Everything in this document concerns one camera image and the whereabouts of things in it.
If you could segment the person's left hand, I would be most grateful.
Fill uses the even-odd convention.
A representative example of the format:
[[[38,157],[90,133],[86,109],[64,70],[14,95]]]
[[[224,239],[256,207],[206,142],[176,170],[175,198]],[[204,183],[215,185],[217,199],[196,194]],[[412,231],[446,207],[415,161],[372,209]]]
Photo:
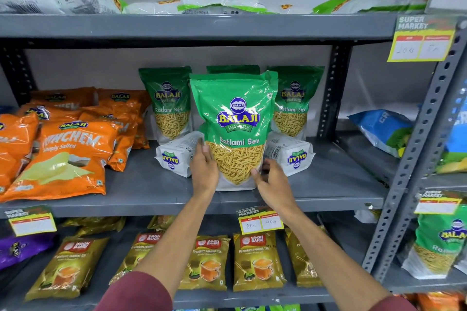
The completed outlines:
[[[219,182],[219,169],[209,167],[203,155],[204,140],[200,138],[197,142],[193,159],[190,161],[190,172],[193,184],[193,193],[210,202]]]

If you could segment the person's right hand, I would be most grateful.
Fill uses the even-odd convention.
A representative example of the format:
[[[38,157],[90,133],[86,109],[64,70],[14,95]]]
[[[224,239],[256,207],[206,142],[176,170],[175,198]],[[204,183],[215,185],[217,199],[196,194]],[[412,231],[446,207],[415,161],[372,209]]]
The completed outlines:
[[[259,190],[259,193],[264,202],[285,220],[286,214],[299,210],[288,178],[275,160],[266,158],[263,168],[268,171],[267,175],[263,175],[266,188]]]

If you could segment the green snack pouch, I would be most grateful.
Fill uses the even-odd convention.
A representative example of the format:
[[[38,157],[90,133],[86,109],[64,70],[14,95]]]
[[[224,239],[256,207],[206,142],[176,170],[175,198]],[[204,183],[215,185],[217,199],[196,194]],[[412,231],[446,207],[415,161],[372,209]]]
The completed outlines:
[[[226,66],[206,66],[208,74],[222,73],[241,73],[241,74],[260,74],[258,65],[226,65]]]
[[[277,161],[287,177],[309,168],[315,155],[310,142],[277,131],[267,136],[264,158]]]
[[[167,144],[193,130],[191,120],[191,67],[139,68],[140,79],[149,93],[158,144]]]
[[[418,280],[446,279],[467,239],[467,205],[452,215],[420,214],[400,252],[401,268]]]
[[[191,74],[200,130],[219,168],[216,191],[254,190],[273,119],[278,73]]]
[[[196,130],[166,144],[159,145],[156,148],[155,158],[162,168],[188,178],[191,176],[190,162],[193,159],[196,145],[204,137],[201,131]]]
[[[267,70],[278,74],[271,130],[304,140],[309,102],[318,89],[324,66],[269,66]]]

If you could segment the person's right forearm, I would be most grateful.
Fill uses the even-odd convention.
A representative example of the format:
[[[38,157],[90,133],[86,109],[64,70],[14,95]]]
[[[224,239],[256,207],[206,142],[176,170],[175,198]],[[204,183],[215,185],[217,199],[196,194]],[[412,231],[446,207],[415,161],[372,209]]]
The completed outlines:
[[[275,210],[299,239],[340,311],[417,311],[385,289],[297,206]]]

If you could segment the person's left forearm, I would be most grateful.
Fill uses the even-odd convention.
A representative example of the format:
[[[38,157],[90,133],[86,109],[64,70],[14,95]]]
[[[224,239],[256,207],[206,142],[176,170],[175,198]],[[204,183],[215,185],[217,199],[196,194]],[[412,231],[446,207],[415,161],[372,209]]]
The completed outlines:
[[[159,242],[130,273],[113,283],[94,311],[172,311],[214,189],[201,188]]]

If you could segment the yellow price label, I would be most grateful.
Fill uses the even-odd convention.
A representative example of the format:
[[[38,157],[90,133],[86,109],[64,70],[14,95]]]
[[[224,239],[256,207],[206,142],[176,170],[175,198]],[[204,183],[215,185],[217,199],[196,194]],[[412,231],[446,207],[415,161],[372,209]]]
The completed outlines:
[[[396,19],[388,62],[444,61],[458,18],[448,15],[401,15]]]
[[[16,237],[57,231],[52,211],[46,205],[10,209],[4,214]]]
[[[268,206],[255,206],[236,212],[243,235],[284,229],[278,213]]]
[[[421,194],[414,214],[452,215],[464,199],[467,199],[465,191],[426,190]]]

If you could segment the row of gold tea packets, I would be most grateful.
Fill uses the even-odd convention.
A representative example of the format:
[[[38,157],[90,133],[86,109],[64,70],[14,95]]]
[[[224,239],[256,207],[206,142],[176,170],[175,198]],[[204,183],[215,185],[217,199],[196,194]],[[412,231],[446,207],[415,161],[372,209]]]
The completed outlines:
[[[166,232],[166,227],[136,235],[130,250],[111,278],[112,285],[131,274]],[[322,281],[289,228],[285,240],[296,276],[302,288],[322,286]],[[44,298],[79,297],[93,276],[108,239],[66,237],[25,296],[25,301]],[[226,267],[231,238],[227,235],[199,235],[185,267],[179,290],[226,291]],[[277,249],[275,231],[233,234],[233,292],[282,288],[287,280]]]

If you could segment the white packet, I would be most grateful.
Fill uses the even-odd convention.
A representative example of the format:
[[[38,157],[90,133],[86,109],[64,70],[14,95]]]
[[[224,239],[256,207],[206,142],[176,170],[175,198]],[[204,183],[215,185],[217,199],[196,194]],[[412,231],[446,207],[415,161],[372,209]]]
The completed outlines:
[[[374,209],[372,205],[365,209],[354,210],[354,218],[363,224],[377,224],[380,219],[382,210]]]

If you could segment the grey metal shelving unit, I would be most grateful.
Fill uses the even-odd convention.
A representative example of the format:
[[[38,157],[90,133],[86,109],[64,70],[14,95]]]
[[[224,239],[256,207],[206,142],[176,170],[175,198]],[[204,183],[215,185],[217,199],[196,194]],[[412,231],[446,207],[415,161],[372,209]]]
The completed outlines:
[[[369,14],[325,14],[325,15],[269,15],[258,14],[225,15],[0,15],[0,67],[3,78],[0,80],[0,100],[15,97],[15,102],[28,99],[29,91],[36,86],[28,67],[24,49],[117,49],[117,48],[175,48],[175,47],[235,47],[235,46],[294,46],[317,45],[318,43],[340,46],[360,45],[359,43],[388,42],[394,36],[398,17],[395,13]],[[155,191],[155,182],[167,176],[162,169],[156,169],[149,159],[149,151],[135,154],[135,162],[130,162],[127,173],[109,172],[110,193],[107,196],[86,195],[58,201],[45,201],[55,217],[68,217],[77,214],[115,213],[127,216],[155,215],[159,210],[178,212],[190,198],[191,188],[186,178],[174,184],[173,198]],[[322,196],[298,196],[297,202],[303,209],[313,211],[338,211],[360,209],[352,204],[363,204],[373,199],[374,203],[382,198],[372,196],[364,182],[343,177],[343,183],[336,191],[341,197],[331,196],[331,173],[324,178],[317,174],[301,176],[292,183],[297,193],[304,193],[307,184],[316,184],[316,194]],[[352,191],[345,191],[345,184],[354,184],[355,192],[362,189],[363,196],[353,197]],[[219,232],[220,228],[234,228],[232,216],[225,222],[216,215],[228,215],[239,210],[247,203],[260,203],[257,191],[216,193],[208,207],[206,222],[202,228],[206,232]],[[40,273],[53,253],[43,252],[21,262],[17,267],[9,267],[0,272],[0,310],[1,311],[92,311],[107,290],[112,268],[117,259],[123,258],[124,249],[131,243],[131,233],[136,231],[132,218],[124,232],[111,236],[108,249],[102,254],[104,265],[96,269],[96,281],[91,281],[88,291],[75,299],[38,299],[24,302],[26,292],[32,285],[28,277]],[[299,288],[287,284],[280,291],[257,290],[234,293],[209,290],[181,291],[174,301],[175,308],[233,308],[234,306],[253,306],[254,304],[292,304],[304,305],[330,303],[332,297],[325,288]]]
[[[334,138],[340,148],[389,186],[363,260],[363,266],[372,267],[372,276],[380,282],[396,268],[396,254],[467,97],[467,15],[458,20],[453,45],[447,59],[435,66],[414,132],[398,166],[394,159],[383,163],[382,154],[377,154],[369,143],[363,143],[360,133],[340,131]]]

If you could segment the green packet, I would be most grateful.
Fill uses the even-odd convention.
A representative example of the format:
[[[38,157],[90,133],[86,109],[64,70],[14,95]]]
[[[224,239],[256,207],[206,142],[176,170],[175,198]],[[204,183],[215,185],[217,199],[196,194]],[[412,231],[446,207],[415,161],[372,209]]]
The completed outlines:
[[[301,311],[300,304],[236,307],[234,311]]]

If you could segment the blue chip packet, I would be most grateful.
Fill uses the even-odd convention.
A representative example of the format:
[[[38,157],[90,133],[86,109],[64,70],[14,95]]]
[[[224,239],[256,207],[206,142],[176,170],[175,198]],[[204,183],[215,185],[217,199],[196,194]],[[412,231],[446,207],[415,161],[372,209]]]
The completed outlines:
[[[386,109],[354,113],[348,119],[374,147],[398,158],[404,154],[414,126],[406,116]]]
[[[467,173],[467,98],[454,123],[435,173]]]

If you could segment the pile of orange chip packets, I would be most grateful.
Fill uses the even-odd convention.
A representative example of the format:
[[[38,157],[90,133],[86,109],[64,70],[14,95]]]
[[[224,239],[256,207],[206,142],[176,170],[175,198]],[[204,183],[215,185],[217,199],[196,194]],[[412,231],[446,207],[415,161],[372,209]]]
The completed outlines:
[[[123,172],[148,149],[143,90],[82,87],[33,91],[0,114],[0,203],[106,194],[106,167]]]

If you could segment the purple snack packet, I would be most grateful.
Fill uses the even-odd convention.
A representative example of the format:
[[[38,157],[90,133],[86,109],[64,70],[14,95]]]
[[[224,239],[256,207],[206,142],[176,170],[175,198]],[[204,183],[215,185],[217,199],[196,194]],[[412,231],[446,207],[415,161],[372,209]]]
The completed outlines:
[[[55,233],[0,238],[0,271],[50,249],[55,238]]]

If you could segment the orange snack packet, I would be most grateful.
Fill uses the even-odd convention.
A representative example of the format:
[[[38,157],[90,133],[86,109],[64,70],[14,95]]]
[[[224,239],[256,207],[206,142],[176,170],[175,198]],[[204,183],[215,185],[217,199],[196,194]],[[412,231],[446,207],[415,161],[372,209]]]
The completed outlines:
[[[435,291],[407,294],[418,311],[467,311],[464,295],[458,292]]]

